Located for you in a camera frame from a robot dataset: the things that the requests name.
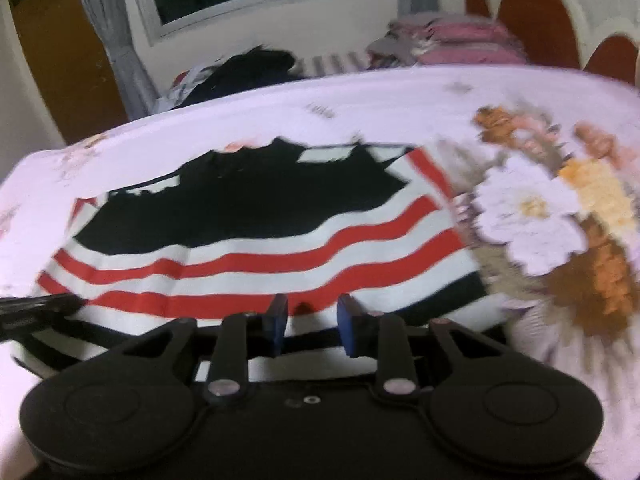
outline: striped fabric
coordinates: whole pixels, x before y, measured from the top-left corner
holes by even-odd
[[[298,64],[302,66],[301,72],[305,77],[324,77],[364,72],[369,67],[369,56],[366,52],[351,51],[299,59]]]
[[[271,151],[256,158],[260,150]],[[422,149],[356,145],[292,152],[289,143],[274,141],[243,151],[253,153],[240,162],[237,154],[218,154],[214,166],[203,156],[160,179],[79,200],[68,242],[38,284],[50,293],[74,292],[88,305],[74,320],[22,341],[25,365],[60,369],[175,317],[217,325],[236,312],[263,312],[284,292],[290,307],[286,355],[268,365],[252,360],[252,380],[366,373],[374,362],[350,360],[338,348],[341,293],[416,326],[484,294],[476,264],[453,229],[449,185]],[[250,218],[236,215],[235,198],[210,217],[206,204],[184,205],[193,190],[206,200],[220,183],[220,202],[238,182],[258,186],[257,179],[268,181],[265,193],[278,189],[262,202],[263,193],[245,189],[237,208],[249,202]],[[312,197],[306,203],[305,195]],[[272,202],[275,216],[268,210]],[[172,220],[177,204],[194,207],[179,224]],[[148,209],[166,216],[152,216],[154,225],[145,217]],[[216,231],[217,222],[225,235]],[[202,225],[210,232],[199,232]],[[268,234],[276,232],[284,235]]]

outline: arched headboard panel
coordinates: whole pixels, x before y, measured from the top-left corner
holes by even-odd
[[[476,16],[491,17],[487,0],[465,0],[465,12]]]
[[[532,63],[580,68],[574,27],[562,0],[502,0],[498,19],[524,44]]]
[[[631,85],[636,83],[638,47],[626,36],[609,36],[591,56],[584,68],[592,74],[612,77]]]

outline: striped cloth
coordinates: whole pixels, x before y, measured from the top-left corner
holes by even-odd
[[[59,370],[175,317],[210,326],[264,312],[283,292],[285,355],[252,360],[252,380],[371,372],[373,360],[349,359],[340,347],[340,294],[415,326],[484,295],[449,199],[422,149],[308,150],[276,139],[78,200],[70,237],[38,284],[88,304],[21,340],[18,359],[41,374]]]
[[[344,54],[326,54],[297,61],[300,73],[305,77],[324,77],[327,75],[364,72],[369,67],[366,52],[347,52]]]

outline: flower center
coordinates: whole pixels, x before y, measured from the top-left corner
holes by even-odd
[[[546,201],[540,196],[527,198],[520,202],[520,212],[533,218],[549,218]]]

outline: yellow flower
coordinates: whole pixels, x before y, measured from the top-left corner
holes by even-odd
[[[606,162],[571,158],[558,175],[578,193],[582,213],[593,214],[609,234],[623,236],[638,229],[633,201]]]

